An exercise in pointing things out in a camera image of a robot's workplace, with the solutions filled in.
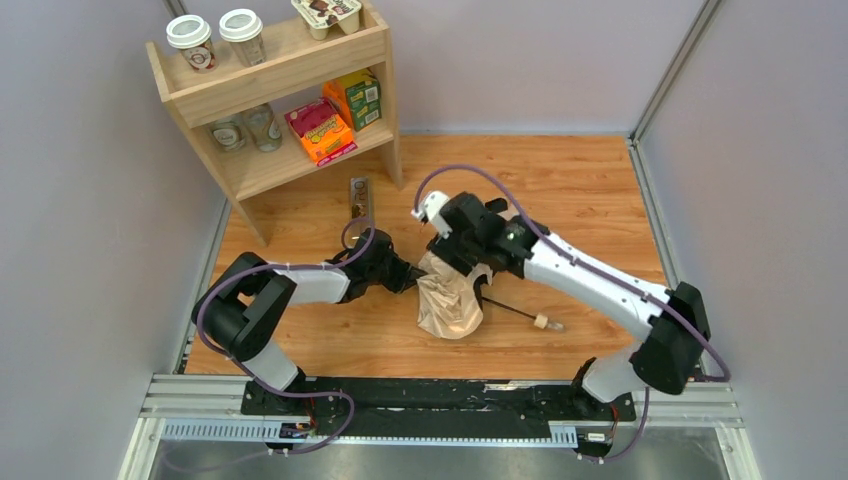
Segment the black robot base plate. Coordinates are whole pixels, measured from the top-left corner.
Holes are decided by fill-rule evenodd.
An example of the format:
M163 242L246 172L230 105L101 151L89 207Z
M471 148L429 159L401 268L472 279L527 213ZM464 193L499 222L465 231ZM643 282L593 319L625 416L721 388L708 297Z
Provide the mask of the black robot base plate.
M633 400L622 395L612 405L581 405L567 384L491 380L309 377L292 391L303 399L275 396L256 382L246 384L240 411L250 416L304 416L318 434L350 425L532 425L552 421L632 421Z

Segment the beige umbrella with black shaft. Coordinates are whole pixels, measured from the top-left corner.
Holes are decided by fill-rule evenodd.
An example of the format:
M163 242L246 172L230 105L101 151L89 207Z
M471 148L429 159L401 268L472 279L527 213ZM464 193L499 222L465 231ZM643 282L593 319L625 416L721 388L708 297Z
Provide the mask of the beige umbrella with black shaft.
M469 273L461 273L434 253L425 253L418 268L424 274L416 280L417 325L436 338L458 340L473 333L484 319L485 304L529 319L541 330L565 330L562 323L547 315L533 315L484 296L482 286L490 285L494 278L493 270L487 265L477 264Z

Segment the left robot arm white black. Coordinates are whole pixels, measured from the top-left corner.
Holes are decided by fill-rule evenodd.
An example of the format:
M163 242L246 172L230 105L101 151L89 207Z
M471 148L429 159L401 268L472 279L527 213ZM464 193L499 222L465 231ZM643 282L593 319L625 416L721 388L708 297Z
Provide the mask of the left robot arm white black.
M424 275L395 252L388 233L372 228L320 264L272 264L245 252L196 302L191 321L207 344L279 393L303 376L273 340L287 308L349 303L371 286L400 294Z

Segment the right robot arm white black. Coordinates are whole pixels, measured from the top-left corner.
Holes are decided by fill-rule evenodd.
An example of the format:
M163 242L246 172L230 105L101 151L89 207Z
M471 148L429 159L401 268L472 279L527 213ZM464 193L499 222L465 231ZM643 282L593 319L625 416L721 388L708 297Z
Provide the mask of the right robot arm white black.
M679 395L694 375L709 338L700 291L687 283L673 289L626 274L574 248L524 212L511 217L462 192L435 190L413 216L436 231L429 250L467 273L485 265L495 273L546 285L603 313L626 329L634 344L591 358L572 384L597 403L651 388Z

